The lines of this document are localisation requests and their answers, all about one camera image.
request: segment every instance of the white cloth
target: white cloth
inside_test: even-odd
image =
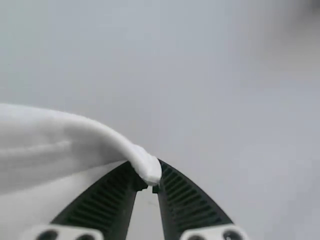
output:
[[[158,159],[99,122],[0,104],[0,239],[49,222],[115,166],[107,164],[124,160],[149,185],[159,182]]]

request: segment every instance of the textured gripper pad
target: textured gripper pad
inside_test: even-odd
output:
[[[105,240],[125,240],[137,191],[147,187],[125,162],[83,192],[52,223],[97,229]]]
[[[153,187],[158,194],[165,240],[178,240],[185,230],[231,224],[231,219],[196,184],[160,161],[162,178]]]

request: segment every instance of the gray surface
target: gray surface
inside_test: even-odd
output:
[[[2,0],[0,101],[115,128],[253,240],[316,238],[320,33],[302,2]],[[143,223],[129,238],[162,239]]]

